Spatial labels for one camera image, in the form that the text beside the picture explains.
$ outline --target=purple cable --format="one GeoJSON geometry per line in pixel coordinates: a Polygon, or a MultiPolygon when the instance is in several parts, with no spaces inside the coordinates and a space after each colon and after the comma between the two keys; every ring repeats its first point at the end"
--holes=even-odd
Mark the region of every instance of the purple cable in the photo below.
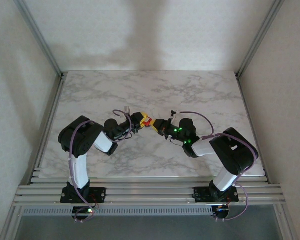
{"type": "Polygon", "coordinates": [[[212,133],[210,135],[201,137],[202,140],[209,139],[209,138],[212,138],[214,136],[215,128],[212,125],[211,121],[207,117],[205,117],[201,113],[198,113],[198,112],[195,112],[195,111],[181,111],[180,113],[181,114],[196,114],[196,115],[199,115],[199,116],[203,117],[210,124],[211,129],[212,129],[212,133]]]}
{"type": "Polygon", "coordinates": [[[125,113],[124,111],[115,109],[115,110],[113,110],[112,112],[113,112],[114,115],[119,116],[119,117],[120,117],[120,115],[117,114],[116,112],[119,112],[119,113],[124,114],[124,115],[126,116],[126,118],[129,120],[129,123],[130,123],[129,131],[128,131],[127,134],[124,136],[124,138],[122,138],[122,139],[120,139],[120,140],[117,140],[117,141],[110,139],[113,143],[120,143],[120,142],[122,142],[123,140],[126,140],[126,138],[130,135],[130,133],[131,133],[131,131],[132,131],[132,121],[131,121],[129,115],[128,115],[127,113],[125,113]]]}
{"type": "Polygon", "coordinates": [[[241,188],[241,189],[243,190],[244,194],[245,194],[245,198],[246,198],[245,208],[244,208],[244,210],[243,210],[240,214],[238,214],[237,216],[234,216],[234,217],[231,217],[231,218],[223,219],[224,221],[230,221],[230,220],[236,219],[236,218],[240,217],[242,214],[244,214],[244,213],[246,212],[246,210],[248,209],[249,199],[248,199],[248,193],[247,193],[247,191],[245,190],[245,188],[244,188],[241,184],[236,183],[235,185],[238,186],[239,188],[241,188]]]}
{"type": "MultiPolygon", "coordinates": [[[[72,134],[72,137],[71,137],[71,141],[70,141],[70,147],[69,147],[69,170],[70,170],[70,177],[72,179],[72,184],[73,184],[73,187],[76,191],[76,194],[78,194],[78,196],[81,198],[81,200],[92,210],[92,214],[90,216],[88,216],[86,219],[83,219],[81,220],[80,222],[81,223],[84,223],[86,221],[88,221],[89,219],[91,219],[93,216],[94,216],[94,208],[84,199],[84,197],[80,194],[79,190],[78,190],[78,185],[76,183],[76,180],[75,180],[75,177],[74,177],[74,167],[73,167],[73,162],[72,162],[72,151],[73,151],[73,147],[74,147],[74,141],[75,141],[75,136],[79,130],[79,128],[81,128],[83,125],[85,124],[89,124],[89,123],[94,123],[93,121],[89,120],[89,121],[84,121],[82,123],[80,123],[76,129],[74,130],[73,134],[72,134]]],[[[77,222],[77,214],[82,211],[84,208],[81,208],[79,209],[75,216],[74,216],[74,220],[75,222],[77,222]]]]}

